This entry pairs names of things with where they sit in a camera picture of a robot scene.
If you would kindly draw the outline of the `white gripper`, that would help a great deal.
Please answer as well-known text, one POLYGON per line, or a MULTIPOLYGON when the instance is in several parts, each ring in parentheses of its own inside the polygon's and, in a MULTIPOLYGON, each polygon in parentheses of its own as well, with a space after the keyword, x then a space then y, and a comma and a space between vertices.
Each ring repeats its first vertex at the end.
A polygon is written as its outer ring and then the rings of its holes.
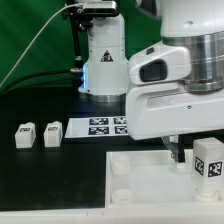
POLYGON ((163 137, 185 163, 181 134, 224 129, 224 32, 164 37, 129 61, 127 129, 136 140, 163 137), (178 136, 177 145, 169 137, 178 136))

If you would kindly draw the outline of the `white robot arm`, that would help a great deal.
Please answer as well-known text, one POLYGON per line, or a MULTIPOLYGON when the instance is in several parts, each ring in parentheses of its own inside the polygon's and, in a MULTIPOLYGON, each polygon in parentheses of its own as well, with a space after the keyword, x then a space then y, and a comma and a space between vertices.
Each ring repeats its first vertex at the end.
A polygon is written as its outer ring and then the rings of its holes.
POLYGON ((81 1, 93 18, 81 93, 123 96, 135 140, 224 129, 224 0, 135 0, 161 21, 161 40, 131 58, 116 4, 81 1))

